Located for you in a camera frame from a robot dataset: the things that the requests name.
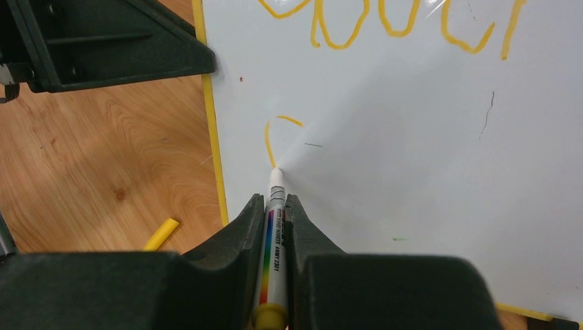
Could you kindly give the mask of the white whiteboard marker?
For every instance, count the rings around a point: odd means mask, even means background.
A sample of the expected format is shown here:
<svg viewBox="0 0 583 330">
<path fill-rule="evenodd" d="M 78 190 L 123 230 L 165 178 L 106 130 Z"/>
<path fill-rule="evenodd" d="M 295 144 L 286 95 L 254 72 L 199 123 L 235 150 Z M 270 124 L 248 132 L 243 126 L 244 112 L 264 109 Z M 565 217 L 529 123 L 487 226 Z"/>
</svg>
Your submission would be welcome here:
<svg viewBox="0 0 583 330">
<path fill-rule="evenodd" d="M 275 167 L 269 177 L 262 250 L 251 316 L 254 329 L 286 329 L 289 322 L 285 198 L 283 173 Z"/>
</svg>

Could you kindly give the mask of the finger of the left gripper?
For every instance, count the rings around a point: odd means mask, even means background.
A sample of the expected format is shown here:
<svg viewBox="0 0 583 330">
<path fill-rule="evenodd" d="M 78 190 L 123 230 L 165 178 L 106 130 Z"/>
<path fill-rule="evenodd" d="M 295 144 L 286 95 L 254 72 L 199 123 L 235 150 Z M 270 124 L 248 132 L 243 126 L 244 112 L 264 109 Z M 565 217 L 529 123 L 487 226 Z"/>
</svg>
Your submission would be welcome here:
<svg viewBox="0 0 583 330">
<path fill-rule="evenodd" d="M 60 93 L 210 74 L 214 52 L 159 1 L 2 1 L 1 84 Z"/>
</svg>

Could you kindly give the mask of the yellow-framed whiteboard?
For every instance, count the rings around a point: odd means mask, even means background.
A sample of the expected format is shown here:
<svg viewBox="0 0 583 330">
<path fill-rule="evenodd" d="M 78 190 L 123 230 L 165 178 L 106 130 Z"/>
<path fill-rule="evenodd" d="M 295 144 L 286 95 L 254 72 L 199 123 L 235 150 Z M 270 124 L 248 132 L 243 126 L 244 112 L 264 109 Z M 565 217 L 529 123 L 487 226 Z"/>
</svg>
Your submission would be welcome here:
<svg viewBox="0 0 583 330">
<path fill-rule="evenodd" d="M 582 320 L 581 1 L 194 1 L 221 220 L 273 166 L 350 252 Z"/>
</svg>

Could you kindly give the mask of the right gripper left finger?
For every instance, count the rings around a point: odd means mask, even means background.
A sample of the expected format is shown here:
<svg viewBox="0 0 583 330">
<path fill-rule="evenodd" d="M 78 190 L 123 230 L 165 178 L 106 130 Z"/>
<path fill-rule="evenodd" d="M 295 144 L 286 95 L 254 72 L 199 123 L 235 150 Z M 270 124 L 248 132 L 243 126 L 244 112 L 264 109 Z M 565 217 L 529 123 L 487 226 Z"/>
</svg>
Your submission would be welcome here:
<svg viewBox="0 0 583 330">
<path fill-rule="evenodd" d="M 17 254 L 1 266 L 2 329 L 244 329 L 264 198 L 184 254 Z"/>
</svg>

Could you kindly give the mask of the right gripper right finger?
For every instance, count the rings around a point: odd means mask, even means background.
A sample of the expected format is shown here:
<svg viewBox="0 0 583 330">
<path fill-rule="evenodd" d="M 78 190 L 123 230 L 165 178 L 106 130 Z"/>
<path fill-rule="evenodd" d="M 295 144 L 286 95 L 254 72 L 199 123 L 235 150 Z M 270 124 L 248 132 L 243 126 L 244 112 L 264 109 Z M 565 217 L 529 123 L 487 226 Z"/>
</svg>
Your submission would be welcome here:
<svg viewBox="0 0 583 330">
<path fill-rule="evenodd" d="M 349 254 L 286 201 L 292 329 L 500 329 L 483 277 L 453 256 Z"/>
</svg>

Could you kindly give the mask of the yellow marker cap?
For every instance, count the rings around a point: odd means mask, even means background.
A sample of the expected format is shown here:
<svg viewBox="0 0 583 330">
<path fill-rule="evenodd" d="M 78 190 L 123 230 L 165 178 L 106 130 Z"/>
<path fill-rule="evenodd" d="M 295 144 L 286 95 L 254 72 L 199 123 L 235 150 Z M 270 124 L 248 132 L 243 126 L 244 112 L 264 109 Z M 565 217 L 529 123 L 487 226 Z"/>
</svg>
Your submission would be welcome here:
<svg viewBox="0 0 583 330">
<path fill-rule="evenodd" d="M 158 251 L 179 226 L 180 222 L 173 218 L 167 218 L 146 242 L 142 250 L 145 252 Z"/>
</svg>

